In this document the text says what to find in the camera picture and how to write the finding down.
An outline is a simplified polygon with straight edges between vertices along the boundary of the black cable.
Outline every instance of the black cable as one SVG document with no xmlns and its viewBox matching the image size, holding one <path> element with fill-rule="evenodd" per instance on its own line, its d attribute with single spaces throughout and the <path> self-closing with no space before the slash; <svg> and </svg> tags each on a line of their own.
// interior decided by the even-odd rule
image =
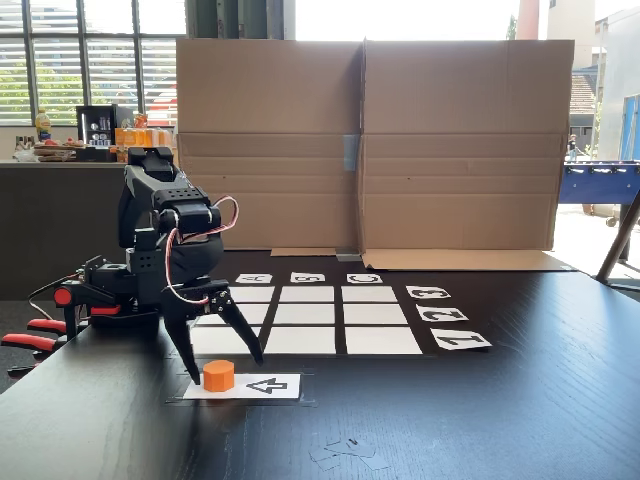
<svg viewBox="0 0 640 480">
<path fill-rule="evenodd" d="M 78 273 L 74 273 L 72 275 L 67 275 L 66 277 L 62 277 L 59 278 L 58 280 L 55 280 L 47 285 L 45 285 L 44 287 L 41 287 L 37 290 L 34 290 L 33 292 L 31 292 L 29 294 L 29 296 L 27 297 L 27 300 L 29 302 L 29 305 L 31 305 L 32 308 L 36 309 L 39 313 L 41 313 L 42 315 L 44 315 L 45 317 L 47 317 L 49 320 L 53 320 L 53 317 L 51 317 L 51 315 L 49 315 L 47 312 L 45 312 L 42 308 L 40 308 L 39 306 L 37 306 L 35 303 L 33 303 L 33 298 L 37 295 L 40 295 L 42 292 L 45 292 L 47 290 L 49 290 L 50 288 L 54 288 L 57 287 L 58 285 L 60 285 L 63 282 L 66 282 L 69 279 L 72 278 L 76 278 L 79 274 Z"/>
</svg>

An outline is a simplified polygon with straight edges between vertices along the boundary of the tape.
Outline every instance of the tape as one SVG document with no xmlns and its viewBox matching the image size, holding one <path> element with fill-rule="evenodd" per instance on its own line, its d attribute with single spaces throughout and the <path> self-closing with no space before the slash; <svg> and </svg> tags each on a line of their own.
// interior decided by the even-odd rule
<svg viewBox="0 0 640 480">
<path fill-rule="evenodd" d="M 344 171 L 355 172 L 360 135 L 343 135 L 342 143 L 344 145 Z"/>
</svg>

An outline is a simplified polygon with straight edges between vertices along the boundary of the white paper card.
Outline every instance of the white paper card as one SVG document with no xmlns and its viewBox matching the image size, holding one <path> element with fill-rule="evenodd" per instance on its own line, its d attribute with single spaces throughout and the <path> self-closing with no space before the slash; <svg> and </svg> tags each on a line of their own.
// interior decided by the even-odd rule
<svg viewBox="0 0 640 480">
<path fill-rule="evenodd" d="M 274 324 L 292 323 L 308 325 L 315 323 L 335 323 L 332 303 L 281 303 L 276 310 Z"/>
<path fill-rule="evenodd" d="M 350 273 L 347 275 L 347 282 L 349 283 L 382 283 L 380 275 L 373 273 Z"/>
<path fill-rule="evenodd" d="M 407 287 L 412 298 L 450 298 L 444 288 L 440 287 Z"/>
<path fill-rule="evenodd" d="M 264 319 L 267 316 L 267 310 L 269 309 L 268 303 L 241 303 L 238 304 L 238 309 L 247 319 L 249 325 L 262 325 Z M 226 325 L 224 320 L 220 318 L 220 315 L 203 315 L 198 317 L 196 327 L 203 325 Z"/>
<path fill-rule="evenodd" d="M 271 327 L 264 353 L 334 354 L 334 327 Z"/>
<path fill-rule="evenodd" d="M 344 304 L 344 323 L 346 325 L 380 324 L 406 325 L 407 319 L 397 303 L 352 303 Z"/>
<path fill-rule="evenodd" d="M 256 335 L 260 327 L 253 327 Z M 244 354 L 249 349 L 231 327 L 192 328 L 191 345 L 195 355 Z"/>
<path fill-rule="evenodd" d="M 420 318 L 427 322 L 459 322 L 469 320 L 457 308 L 450 307 L 422 307 L 416 305 Z"/>
<path fill-rule="evenodd" d="M 409 327 L 346 327 L 350 355 L 419 355 Z"/>
<path fill-rule="evenodd" d="M 395 303 L 396 295 L 391 287 L 342 287 L 343 302 L 386 302 Z"/>
<path fill-rule="evenodd" d="M 322 273 L 295 273 L 291 274 L 291 283 L 314 283 L 324 282 Z"/>
<path fill-rule="evenodd" d="M 237 373 L 233 380 L 233 388 L 226 392 L 209 392 L 204 389 L 204 379 L 200 375 L 200 385 L 196 385 L 192 380 L 182 398 L 184 400 L 297 399 L 300 396 L 299 373 Z"/>
<path fill-rule="evenodd" d="M 333 287 L 282 287 L 281 302 L 333 302 Z"/>
<path fill-rule="evenodd" d="M 236 278 L 236 283 L 271 283 L 272 278 L 268 273 L 243 273 Z"/>
<path fill-rule="evenodd" d="M 445 350 L 465 350 L 468 348 L 490 347 L 482 335 L 466 330 L 440 330 L 432 328 L 436 342 Z"/>
<path fill-rule="evenodd" d="M 275 287 L 229 287 L 236 303 L 269 303 Z"/>
</svg>

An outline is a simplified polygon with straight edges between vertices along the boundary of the window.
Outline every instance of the window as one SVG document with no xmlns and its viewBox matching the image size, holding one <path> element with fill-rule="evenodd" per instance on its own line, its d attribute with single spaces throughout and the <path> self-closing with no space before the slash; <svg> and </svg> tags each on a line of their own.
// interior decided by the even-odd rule
<svg viewBox="0 0 640 480">
<path fill-rule="evenodd" d="M 74 125 L 76 105 L 112 103 L 175 125 L 185 0 L 0 0 L 0 36 L 0 126 L 39 107 Z"/>
<path fill-rule="evenodd" d="M 22 40 L 0 40 L 0 125 L 30 125 L 31 106 Z"/>
<path fill-rule="evenodd" d="M 88 40 L 91 104 L 138 110 L 133 40 Z"/>
<path fill-rule="evenodd" d="M 144 100 L 150 126 L 176 124 L 175 40 L 143 40 Z"/>
<path fill-rule="evenodd" d="M 75 122 L 82 105 L 82 77 L 78 40 L 36 39 L 33 44 L 39 107 L 52 124 Z"/>
</svg>

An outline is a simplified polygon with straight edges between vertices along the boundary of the brown cardboard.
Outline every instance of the brown cardboard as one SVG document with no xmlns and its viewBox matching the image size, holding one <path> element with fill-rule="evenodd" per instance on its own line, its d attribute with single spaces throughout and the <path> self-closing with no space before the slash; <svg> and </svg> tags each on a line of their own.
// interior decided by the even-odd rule
<svg viewBox="0 0 640 480">
<path fill-rule="evenodd" d="M 353 42 L 178 40 L 181 161 L 239 202 L 226 248 L 357 245 L 361 61 Z"/>
<path fill-rule="evenodd" d="M 212 199 L 240 205 L 227 248 L 328 248 L 356 244 L 355 172 L 340 135 L 180 134 L 182 164 Z M 223 220 L 232 205 L 221 206 Z"/>
<path fill-rule="evenodd" d="M 186 133 L 359 133 L 362 44 L 179 39 Z"/>
<path fill-rule="evenodd" d="M 365 133 L 567 128 L 572 41 L 366 42 L 365 52 Z"/>
<path fill-rule="evenodd" d="M 274 248 L 272 257 L 334 257 L 335 248 Z"/>
<path fill-rule="evenodd" d="M 575 270 L 539 250 L 376 250 L 362 255 L 381 270 Z"/>
<path fill-rule="evenodd" d="M 391 268 L 395 254 L 420 263 L 419 250 L 402 249 L 550 249 L 572 42 L 366 42 L 364 51 L 361 250 L 385 249 L 381 268 Z"/>
</svg>

